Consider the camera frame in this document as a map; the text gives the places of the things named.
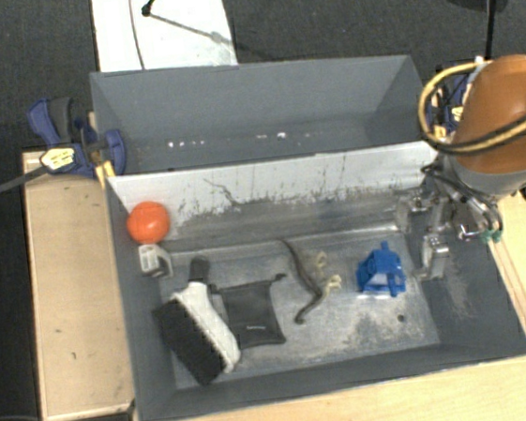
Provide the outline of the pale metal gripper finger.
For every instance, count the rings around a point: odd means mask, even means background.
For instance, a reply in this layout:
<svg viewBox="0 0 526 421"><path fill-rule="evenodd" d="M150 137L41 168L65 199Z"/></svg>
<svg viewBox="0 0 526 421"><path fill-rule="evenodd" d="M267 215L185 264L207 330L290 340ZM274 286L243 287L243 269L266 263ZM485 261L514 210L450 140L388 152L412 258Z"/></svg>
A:
<svg viewBox="0 0 526 421"><path fill-rule="evenodd" d="M400 195L396 205L395 220L397 228L401 233L408 233L411 229L411 217L414 214L425 212L425 203L423 202L420 191L411 191Z"/></svg>
<svg viewBox="0 0 526 421"><path fill-rule="evenodd" d="M444 277L449 264L449 244L439 233L428 233L410 242L413 260L413 274L420 280L434 280Z"/></svg>

